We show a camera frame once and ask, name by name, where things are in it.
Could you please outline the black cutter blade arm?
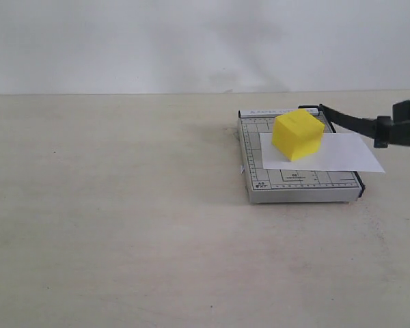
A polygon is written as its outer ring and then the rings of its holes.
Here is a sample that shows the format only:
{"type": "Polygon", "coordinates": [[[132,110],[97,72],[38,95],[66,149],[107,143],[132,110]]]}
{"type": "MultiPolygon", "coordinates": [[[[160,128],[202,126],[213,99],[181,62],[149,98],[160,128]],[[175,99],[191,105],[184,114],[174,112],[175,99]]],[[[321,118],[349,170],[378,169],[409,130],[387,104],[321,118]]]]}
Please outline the black cutter blade arm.
{"type": "Polygon", "coordinates": [[[323,104],[319,104],[318,108],[324,112],[332,123],[373,139],[375,148],[387,148],[394,143],[392,139],[393,120],[390,116],[379,115],[374,119],[358,118],[323,104]]]}

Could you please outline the white paper sheet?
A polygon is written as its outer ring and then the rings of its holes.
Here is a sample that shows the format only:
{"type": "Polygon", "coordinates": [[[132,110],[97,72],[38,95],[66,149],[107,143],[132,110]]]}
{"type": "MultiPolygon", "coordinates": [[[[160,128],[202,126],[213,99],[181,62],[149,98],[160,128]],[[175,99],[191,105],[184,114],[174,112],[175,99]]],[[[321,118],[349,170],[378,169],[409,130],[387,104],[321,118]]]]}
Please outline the white paper sheet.
{"type": "Polygon", "coordinates": [[[260,134],[262,167],[331,172],[373,172],[385,170],[356,133],[326,133],[318,152],[296,161],[288,160],[271,143],[272,134],[260,134]]]}

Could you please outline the yellow cube block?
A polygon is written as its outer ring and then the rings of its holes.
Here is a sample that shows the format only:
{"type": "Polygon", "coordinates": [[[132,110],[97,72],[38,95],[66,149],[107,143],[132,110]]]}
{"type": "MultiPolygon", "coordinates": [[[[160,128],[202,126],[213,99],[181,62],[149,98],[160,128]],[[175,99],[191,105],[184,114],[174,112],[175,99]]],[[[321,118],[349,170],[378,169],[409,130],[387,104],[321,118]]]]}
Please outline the yellow cube block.
{"type": "Polygon", "coordinates": [[[289,161],[296,161],[319,151],[325,124],[305,109],[274,119],[271,143],[289,161]]]}

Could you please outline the grey paper cutter base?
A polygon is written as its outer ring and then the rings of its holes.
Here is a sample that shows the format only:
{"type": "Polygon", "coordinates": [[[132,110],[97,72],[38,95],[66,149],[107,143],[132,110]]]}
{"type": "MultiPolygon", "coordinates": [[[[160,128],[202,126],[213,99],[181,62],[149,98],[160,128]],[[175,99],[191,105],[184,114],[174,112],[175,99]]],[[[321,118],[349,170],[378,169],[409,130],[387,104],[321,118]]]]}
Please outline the grey paper cutter base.
{"type": "Polygon", "coordinates": [[[252,204],[354,202],[366,186],[357,172],[266,169],[260,135],[270,133],[275,117],[290,109],[240,110],[238,139],[245,186],[252,204]]]}

